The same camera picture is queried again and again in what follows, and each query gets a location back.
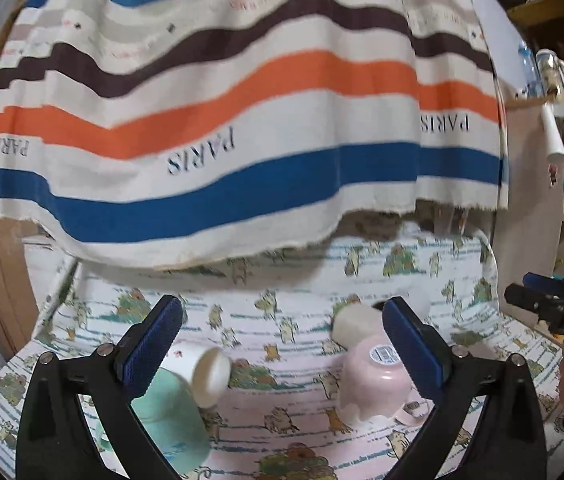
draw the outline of pink mug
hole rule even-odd
[[[348,351],[340,379],[337,413],[348,426],[390,418],[418,426],[430,411],[385,334],[367,337]]]

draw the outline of white paper roll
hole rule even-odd
[[[350,350],[369,336],[383,333],[382,311],[364,303],[353,303],[335,316],[331,339]]]
[[[564,142],[559,133],[558,124],[555,122],[553,105],[544,103],[542,106],[542,124],[546,134],[546,158],[549,164],[564,163]]]
[[[220,348],[192,341],[175,341],[161,367],[187,381],[200,408],[217,404],[231,376],[231,360]]]

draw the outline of blue gripper pad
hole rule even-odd
[[[129,400],[146,393],[182,327],[182,317],[179,300],[164,295],[149,315],[129,328],[118,343],[114,368]]]
[[[452,366],[444,339],[432,326],[422,323],[400,297],[386,302],[382,323],[419,394],[437,402]]]
[[[564,280],[556,280],[555,278],[547,278],[540,274],[528,272],[524,275],[522,284],[535,292],[564,299]]]
[[[547,278],[546,276],[534,274],[533,272],[527,272],[524,274],[522,284],[530,288],[530,290],[542,292],[543,294],[549,294],[551,296],[564,295],[564,284],[561,283],[561,280]]]

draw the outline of cat print fabric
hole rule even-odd
[[[29,259],[52,254],[28,250]],[[144,271],[70,262],[58,268],[64,295],[41,309],[34,339],[0,371],[0,467],[14,476],[15,445],[27,381],[41,352],[63,358],[116,342],[163,294],[180,298],[186,322],[177,336],[214,344],[233,361],[229,389],[201,415],[211,453],[183,478],[212,480],[360,480],[383,478],[417,435],[417,428],[350,428],[335,404],[344,349],[330,338],[332,318],[356,303],[423,290],[426,319],[449,344],[492,358],[524,355],[540,394],[549,447],[564,442],[552,421],[561,351],[497,309],[497,269],[480,232],[436,238],[415,222],[358,213],[324,242],[268,251],[182,271]],[[58,296],[51,291],[48,296]],[[162,367],[173,369],[169,352]],[[455,468],[470,442],[483,399],[476,399],[442,472]],[[89,398],[90,430],[98,424]],[[123,468],[102,449],[110,467]]]

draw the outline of mint green cup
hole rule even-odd
[[[184,379],[159,368],[144,396],[134,399],[131,407],[175,471],[186,474],[207,459],[211,445]],[[112,450],[100,423],[96,443]]]

